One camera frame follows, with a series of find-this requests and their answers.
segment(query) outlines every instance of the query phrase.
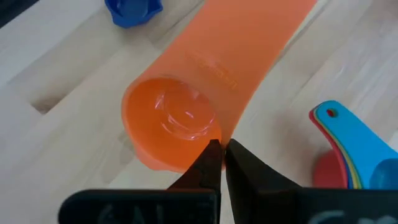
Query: orange plastic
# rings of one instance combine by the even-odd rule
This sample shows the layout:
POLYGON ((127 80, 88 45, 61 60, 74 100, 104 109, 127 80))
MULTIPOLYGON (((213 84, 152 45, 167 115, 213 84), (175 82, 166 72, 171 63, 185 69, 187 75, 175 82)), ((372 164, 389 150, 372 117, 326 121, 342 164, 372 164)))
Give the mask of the orange plastic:
POLYGON ((210 139, 227 144, 254 91, 315 2, 206 2, 126 90, 123 122, 140 160, 152 169, 184 172, 210 139))

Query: light wood surface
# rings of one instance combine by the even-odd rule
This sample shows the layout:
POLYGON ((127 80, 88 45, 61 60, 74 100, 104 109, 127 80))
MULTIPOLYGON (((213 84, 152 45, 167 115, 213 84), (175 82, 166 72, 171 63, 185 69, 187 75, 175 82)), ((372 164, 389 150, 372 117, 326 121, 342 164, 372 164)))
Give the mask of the light wood surface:
MULTIPOLYGON (((77 190, 159 189, 179 177, 135 158, 120 112, 125 88, 203 1, 163 4, 148 24, 124 30, 100 0, 41 0, 0 29, 1 223, 56 223, 61 202, 77 190)), ((308 112, 336 99, 398 148, 397 40, 397 1, 319 1, 233 137, 309 186, 329 145, 308 112)), ((233 223, 224 176, 222 193, 221 222, 233 223)))

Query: blue plastic object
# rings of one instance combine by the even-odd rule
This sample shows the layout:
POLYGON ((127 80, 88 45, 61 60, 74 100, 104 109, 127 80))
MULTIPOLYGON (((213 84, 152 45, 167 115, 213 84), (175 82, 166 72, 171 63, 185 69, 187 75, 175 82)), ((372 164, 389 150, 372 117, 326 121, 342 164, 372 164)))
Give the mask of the blue plastic object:
POLYGON ((371 177, 371 189, 398 189, 398 159, 386 159, 377 165, 371 177))
POLYGON ((390 180, 390 183, 397 181, 398 177, 389 174, 396 170, 397 165, 392 165, 392 163, 397 160, 390 161, 387 165, 382 162, 388 159, 397 159, 398 153, 353 113, 337 101, 322 103, 316 113, 318 119, 329 129, 351 158, 364 189, 389 188, 393 185, 377 183, 381 177, 394 178, 394 180, 390 180), (328 110, 336 111, 336 116, 328 115, 328 110))
POLYGON ((163 10, 160 0, 105 0, 113 23, 123 28, 143 24, 163 10))

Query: blue lid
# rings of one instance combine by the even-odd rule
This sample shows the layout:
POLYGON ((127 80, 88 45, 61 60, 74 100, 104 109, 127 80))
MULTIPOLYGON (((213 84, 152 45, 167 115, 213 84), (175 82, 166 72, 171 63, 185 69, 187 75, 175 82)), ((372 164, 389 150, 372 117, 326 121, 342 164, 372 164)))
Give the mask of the blue lid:
POLYGON ((143 24, 163 10, 160 0, 105 0, 113 23, 123 28, 143 24))

